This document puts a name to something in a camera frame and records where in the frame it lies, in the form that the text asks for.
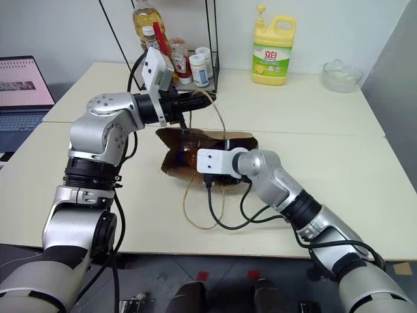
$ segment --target cooking oil bottle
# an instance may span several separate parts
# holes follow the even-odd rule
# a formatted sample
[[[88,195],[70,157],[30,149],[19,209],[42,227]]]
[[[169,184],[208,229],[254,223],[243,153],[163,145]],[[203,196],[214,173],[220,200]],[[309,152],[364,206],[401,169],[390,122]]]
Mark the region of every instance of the cooking oil bottle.
[[[252,80],[264,85],[282,85],[287,77],[289,57],[294,43],[295,19],[276,16],[268,26],[258,5],[259,18],[255,23]]]
[[[136,0],[135,11],[133,12],[133,23],[135,25],[136,33],[141,38],[141,47],[143,51],[147,50],[147,45],[142,27],[153,26],[154,22],[159,23],[162,34],[164,35],[164,40],[167,42],[164,21],[159,12],[150,5],[147,0]]]

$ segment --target small white jar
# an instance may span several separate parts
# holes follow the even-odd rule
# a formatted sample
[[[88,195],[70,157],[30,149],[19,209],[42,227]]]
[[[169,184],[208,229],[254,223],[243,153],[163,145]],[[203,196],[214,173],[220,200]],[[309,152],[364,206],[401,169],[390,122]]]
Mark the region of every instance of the small white jar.
[[[208,78],[210,79],[211,77],[213,77],[213,66],[211,63],[210,49],[207,47],[199,47],[195,49],[195,53],[200,54],[204,57],[204,60],[206,61],[206,66],[207,66],[207,75],[208,75]]]
[[[197,87],[206,87],[209,85],[209,75],[207,74],[207,65],[205,58],[200,54],[190,56],[191,71],[193,73],[194,85]]]

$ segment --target green label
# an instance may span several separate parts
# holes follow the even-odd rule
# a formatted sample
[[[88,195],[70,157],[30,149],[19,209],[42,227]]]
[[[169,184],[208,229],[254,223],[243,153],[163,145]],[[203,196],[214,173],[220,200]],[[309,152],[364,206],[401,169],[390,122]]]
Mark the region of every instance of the green label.
[[[288,71],[290,54],[291,47],[279,48],[255,44],[252,72],[269,77],[285,77]]]

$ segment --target laptop screen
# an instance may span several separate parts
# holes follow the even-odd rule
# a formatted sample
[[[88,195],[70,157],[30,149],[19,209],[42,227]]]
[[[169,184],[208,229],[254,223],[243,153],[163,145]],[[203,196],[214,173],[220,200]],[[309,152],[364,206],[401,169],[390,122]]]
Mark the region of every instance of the laptop screen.
[[[32,57],[0,58],[0,108],[54,104]]]

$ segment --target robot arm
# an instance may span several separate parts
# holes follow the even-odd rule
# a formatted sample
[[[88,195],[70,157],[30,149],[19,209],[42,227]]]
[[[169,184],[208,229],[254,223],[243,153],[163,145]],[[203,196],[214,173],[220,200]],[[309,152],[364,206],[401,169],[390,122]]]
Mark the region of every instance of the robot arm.
[[[200,149],[197,170],[207,174],[247,176],[262,201],[277,210],[312,246],[335,241],[361,241],[344,221],[318,203],[282,167],[272,151],[236,148]],[[405,292],[383,270],[368,260],[357,245],[310,248],[312,260],[339,282],[346,313],[417,312]]]
[[[170,86],[173,69],[160,52],[149,49],[146,64],[149,94],[94,97],[72,125],[64,183],[44,226],[44,252],[1,283],[0,312],[70,312],[91,260],[114,244],[110,208],[129,134],[149,123],[181,123],[183,112],[210,105],[205,96],[178,94]]]

